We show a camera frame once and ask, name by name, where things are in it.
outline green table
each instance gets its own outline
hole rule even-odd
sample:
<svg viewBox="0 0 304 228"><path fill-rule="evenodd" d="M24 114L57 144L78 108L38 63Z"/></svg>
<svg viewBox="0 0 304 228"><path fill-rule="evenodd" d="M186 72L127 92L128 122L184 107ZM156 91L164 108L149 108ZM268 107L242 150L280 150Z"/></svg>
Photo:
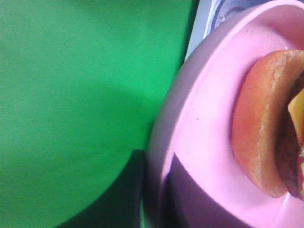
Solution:
<svg viewBox="0 0 304 228"><path fill-rule="evenodd" d="M1 228L67 221L146 149L196 6L0 0Z"/></svg>

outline cheese slice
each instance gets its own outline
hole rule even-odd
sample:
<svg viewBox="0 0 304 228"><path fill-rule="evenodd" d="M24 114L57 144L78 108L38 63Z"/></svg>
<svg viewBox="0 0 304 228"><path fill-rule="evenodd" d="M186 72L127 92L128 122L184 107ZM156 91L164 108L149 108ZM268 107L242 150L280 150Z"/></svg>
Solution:
<svg viewBox="0 0 304 228"><path fill-rule="evenodd" d="M289 103L288 111L294 123L299 145L302 146L304 136L304 89Z"/></svg>

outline pink bowl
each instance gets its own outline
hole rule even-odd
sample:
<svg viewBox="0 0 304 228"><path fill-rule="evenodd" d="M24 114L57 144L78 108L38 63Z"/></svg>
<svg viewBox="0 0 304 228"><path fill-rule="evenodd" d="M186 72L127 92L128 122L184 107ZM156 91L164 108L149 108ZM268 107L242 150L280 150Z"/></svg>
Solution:
<svg viewBox="0 0 304 228"><path fill-rule="evenodd" d="M160 223L163 188L175 155L191 179L180 178L173 164L173 187L189 227L202 227L203 201L195 207L191 202L204 195L255 228L302 227L304 203L289 195L264 195L235 162L229 141L234 103L248 70L265 54L292 48L304 49L304 4L274 0L239 13L195 49L152 132L144 196L149 222ZM187 194L189 181L201 195Z"/></svg>

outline green backdrop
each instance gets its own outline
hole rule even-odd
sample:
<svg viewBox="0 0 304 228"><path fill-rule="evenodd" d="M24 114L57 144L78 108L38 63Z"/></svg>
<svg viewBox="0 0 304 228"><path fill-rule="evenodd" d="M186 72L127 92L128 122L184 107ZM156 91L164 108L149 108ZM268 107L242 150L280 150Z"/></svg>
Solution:
<svg viewBox="0 0 304 228"><path fill-rule="evenodd" d="M0 0L0 227L53 227L113 183L183 62L190 0Z"/></svg>

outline burger patty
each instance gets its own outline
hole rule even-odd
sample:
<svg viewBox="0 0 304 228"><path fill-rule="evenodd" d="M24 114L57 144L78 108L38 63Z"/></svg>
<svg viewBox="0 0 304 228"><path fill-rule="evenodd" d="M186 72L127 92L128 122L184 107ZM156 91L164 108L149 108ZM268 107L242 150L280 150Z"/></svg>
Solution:
<svg viewBox="0 0 304 228"><path fill-rule="evenodd" d="M276 144L276 165L278 173L285 183L289 193L299 198L297 159L300 146L295 127L288 112L290 101L304 88L304 72L295 81L284 109L282 110L281 125Z"/></svg>

